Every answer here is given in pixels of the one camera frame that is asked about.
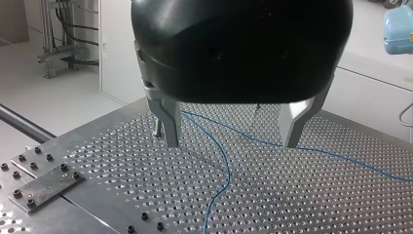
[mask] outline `gray machine part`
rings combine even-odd
[[[255,138],[282,142],[279,105],[257,110],[255,105],[182,103],[181,108]],[[230,187],[211,210],[208,233],[413,233],[412,182],[323,152],[250,141],[194,118],[221,142],[232,173]],[[222,156],[187,120],[182,121],[180,147],[168,147],[153,137],[156,122],[142,99],[46,142],[41,153],[24,152],[26,161],[12,158],[23,176],[13,179],[16,169],[0,172],[0,229],[23,225],[33,234],[128,233],[134,226],[135,233],[202,233],[207,204],[226,182]],[[413,177],[410,144],[325,111],[310,119],[298,145]],[[7,199],[13,189],[63,162],[86,180],[33,215]],[[148,219],[141,218],[143,213]]]
[[[76,50],[74,48],[74,42],[72,40],[67,40],[65,46],[59,46],[57,49],[54,46],[54,35],[52,26],[51,12],[56,8],[63,8],[63,11],[67,12],[70,17],[70,22],[73,23],[73,11],[67,8],[64,3],[58,4],[57,2],[51,2],[50,0],[39,0],[40,6],[40,20],[42,24],[42,34],[43,34],[43,51],[44,54],[39,57],[39,62],[46,64],[46,75],[45,78],[51,79],[56,77],[56,61],[75,57]],[[69,63],[69,68],[76,70],[77,66],[73,63]]]
[[[330,90],[331,83],[318,95],[308,100],[296,103],[283,104],[279,118],[280,133],[282,135],[282,145],[287,148],[295,148],[298,145],[304,126],[313,118],[324,105]]]
[[[179,135],[181,128],[179,102],[165,96],[155,87],[144,86],[146,97],[151,112],[158,118],[154,136],[162,135],[164,127],[165,138],[169,147],[179,147]]]

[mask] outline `cable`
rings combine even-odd
[[[212,139],[213,142],[215,142],[215,144],[218,146],[219,151],[221,151],[222,153],[222,158],[224,159],[225,162],[225,166],[227,168],[227,174],[228,174],[228,178],[227,178],[227,183],[225,184],[225,186],[219,190],[218,193],[215,194],[215,196],[212,197],[212,200],[210,200],[210,203],[207,207],[207,211],[206,211],[206,220],[204,223],[204,234],[207,234],[207,222],[209,219],[209,214],[210,214],[210,210],[212,209],[213,203],[215,202],[215,199],[217,197],[219,197],[219,195],[221,195],[221,193],[223,193],[230,185],[231,183],[231,171],[230,171],[230,166],[228,164],[228,157],[227,154],[225,153],[222,145],[218,142],[218,140],[215,139],[215,137],[213,137],[212,134],[210,134],[203,126],[201,126],[200,124],[198,124],[193,118],[189,117],[188,115],[186,115],[185,113],[182,113],[182,115],[188,119],[189,121],[191,121],[194,125],[196,125],[198,128],[200,128],[210,139]]]
[[[57,0],[57,2],[58,2],[59,8],[61,9],[61,7],[60,7],[60,0]],[[67,8],[67,9],[70,8],[70,7],[69,7],[69,4],[68,4],[67,2],[63,2],[63,3],[66,5],[66,8]],[[71,23],[68,23],[68,22],[66,22],[66,21],[62,21],[62,23],[64,23],[64,25],[70,26],[70,27],[79,27],[79,28],[85,28],[85,29],[89,29],[89,30],[99,31],[99,29],[96,28],[96,27],[83,26],[83,25],[78,25],[78,24],[71,24]]]
[[[75,5],[77,8],[87,12],[87,13],[92,13],[92,14],[99,14],[99,11],[94,11],[94,10],[89,10],[86,9],[84,7],[82,7],[82,5],[80,5],[79,3],[75,2],[75,1],[70,1],[71,4]]]
[[[185,113],[185,114],[192,115],[192,116],[197,116],[197,117],[206,119],[206,120],[208,120],[208,121],[210,121],[210,122],[212,122],[212,123],[221,125],[221,126],[227,128],[227,129],[230,129],[230,130],[232,130],[232,131],[234,131],[234,132],[236,132],[236,133],[238,133],[238,134],[242,135],[243,137],[246,137],[246,138],[248,138],[248,139],[250,139],[250,140],[257,141],[257,142],[261,142],[261,143],[268,144],[268,145],[272,145],[272,146],[275,146],[275,147],[282,147],[282,144],[280,144],[280,143],[273,143],[273,142],[270,142],[270,141],[266,141],[266,140],[254,138],[253,136],[247,135],[246,133],[243,133],[243,132],[241,132],[241,131],[239,131],[239,130],[237,130],[237,129],[229,126],[229,125],[223,124],[223,123],[221,123],[221,122],[219,122],[219,121],[210,119],[210,118],[205,117],[205,116],[203,116],[203,115],[191,113],[191,112],[185,111],[185,110],[181,110],[181,112],[183,112],[183,113]],[[392,175],[392,174],[390,174],[390,173],[388,173],[388,172],[386,172],[386,171],[384,171],[384,170],[382,170],[382,169],[379,169],[379,168],[376,168],[376,167],[374,167],[374,166],[365,164],[365,163],[363,163],[363,162],[360,162],[359,160],[350,158],[350,157],[348,157],[348,156],[344,156],[344,155],[342,155],[342,154],[338,154],[338,153],[334,153],[334,152],[329,152],[329,151],[327,151],[327,150],[318,149],[318,148],[312,148],[312,147],[297,147],[297,149],[305,150],[305,151],[314,151],[314,152],[318,152],[318,153],[322,153],[322,154],[327,154],[327,155],[330,155],[330,156],[333,156],[333,157],[336,157],[336,158],[340,158],[340,159],[344,159],[344,160],[349,161],[349,162],[352,162],[352,163],[354,163],[354,164],[363,166],[363,167],[365,167],[365,168],[367,168],[367,169],[370,169],[370,170],[372,170],[372,171],[374,171],[374,172],[376,172],[376,173],[378,173],[378,174],[381,174],[381,175],[383,175],[383,176],[387,176],[387,177],[392,178],[392,179],[401,180],[401,181],[407,181],[407,182],[413,182],[413,178],[406,178],[406,177],[400,177],[400,176],[397,176],[397,175]]]
[[[406,113],[406,111],[407,111],[408,109],[410,109],[412,106],[413,106],[413,103],[409,104],[409,106],[407,106],[405,109],[403,109],[403,110],[400,112],[400,114],[398,114],[398,121],[399,121],[400,124],[401,124],[402,126],[404,126],[404,127],[413,128],[413,125],[405,123],[405,122],[403,121],[403,119],[402,119],[404,113]]]
[[[280,144],[280,143],[273,143],[273,142],[266,141],[266,140],[263,140],[263,139],[254,138],[253,136],[250,136],[250,135],[248,135],[248,134],[246,134],[246,133],[244,133],[244,132],[241,132],[240,130],[237,130],[237,129],[229,126],[229,125],[223,124],[223,123],[221,123],[221,122],[219,122],[219,121],[210,119],[210,118],[205,117],[205,116],[203,116],[203,115],[194,114],[194,113],[191,113],[191,112],[188,112],[188,111],[185,111],[185,110],[181,110],[181,112],[182,112],[182,113],[185,113],[185,114],[189,114],[189,115],[193,115],[193,116],[197,116],[197,117],[206,119],[206,120],[208,120],[208,121],[210,121],[210,122],[212,122],[212,123],[215,123],[215,124],[218,124],[218,125],[220,125],[220,126],[222,126],[222,127],[225,127],[225,128],[227,128],[227,129],[230,129],[230,130],[232,130],[232,131],[234,131],[234,132],[236,132],[236,133],[238,133],[238,134],[242,135],[243,137],[246,137],[246,138],[248,138],[248,139],[250,139],[250,140],[254,140],[254,141],[257,141],[257,142],[260,142],[260,143],[263,143],[263,144],[268,144],[268,145],[272,145],[272,146],[275,146],[275,147],[280,147],[280,148],[282,148],[282,144]]]
[[[61,12],[61,14],[62,14],[62,10],[61,10],[61,7],[60,7],[60,1],[58,0],[57,2],[58,2],[58,7],[59,7],[59,9],[58,9],[58,10],[56,9],[56,17],[57,17],[57,19],[61,22],[61,26],[62,26],[62,28],[63,28],[63,31],[66,33],[67,37],[69,37],[69,38],[72,39],[73,41],[77,41],[77,42],[81,42],[81,43],[86,43],[86,44],[91,44],[91,45],[94,45],[94,46],[99,46],[99,44],[98,44],[97,42],[93,42],[93,41],[88,41],[88,40],[83,40],[83,39],[76,38],[75,36],[73,36],[73,35],[69,32],[69,30],[67,30],[67,27],[64,25],[64,19],[63,19],[63,18],[61,17],[61,15],[59,14],[59,12]]]

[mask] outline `perforated metal plate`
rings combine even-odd
[[[19,172],[17,178],[13,177],[14,172]],[[96,218],[62,198],[55,199],[36,214],[27,214],[7,196],[32,180],[32,177],[11,164],[8,170],[0,170],[0,234],[114,233]]]
[[[257,109],[255,105],[184,104],[181,108],[254,137],[281,142],[276,105]],[[400,143],[408,151],[397,146],[398,142],[381,141],[333,122],[333,117],[321,113],[313,118],[300,145],[341,153],[393,175],[413,176],[410,146]],[[120,216],[132,217],[140,233],[157,233],[154,224],[158,221],[165,224],[164,233],[201,233],[207,204],[227,178],[216,145],[184,118],[180,148],[167,148],[161,139],[152,137],[155,119],[149,113],[138,114],[131,108],[112,114],[111,119],[116,120],[101,119],[75,131],[71,138],[77,141],[70,145],[52,142],[44,148],[45,154],[64,153],[58,162],[67,162],[88,178],[88,184],[106,190],[90,190],[93,196],[84,197],[86,210],[109,225],[121,222]],[[413,233],[413,183],[326,154],[250,141],[195,119],[223,145],[232,173],[230,187],[212,209],[209,233]],[[99,134],[87,133],[96,129]],[[39,168],[49,167],[44,159],[34,157],[28,161],[34,160]],[[84,186],[80,191],[79,187],[72,194],[88,189]],[[122,204],[113,202],[115,197]],[[102,204],[93,206],[94,200],[105,198],[110,201],[106,210],[113,211],[110,217],[101,212]],[[149,213],[149,221],[139,220],[143,212]]]

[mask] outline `metal rod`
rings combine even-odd
[[[12,126],[24,135],[41,144],[56,138],[55,135],[49,133],[2,104],[0,104],[0,120],[3,120],[6,124]]]
[[[162,122],[157,118],[156,120],[156,127],[154,131],[154,137],[161,137],[162,136]]]

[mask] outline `white floor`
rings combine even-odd
[[[54,79],[44,74],[44,64],[34,55],[0,47],[0,103],[57,136],[122,106],[99,94],[98,75],[90,69],[65,68]],[[0,121],[0,144],[2,162],[36,142]]]

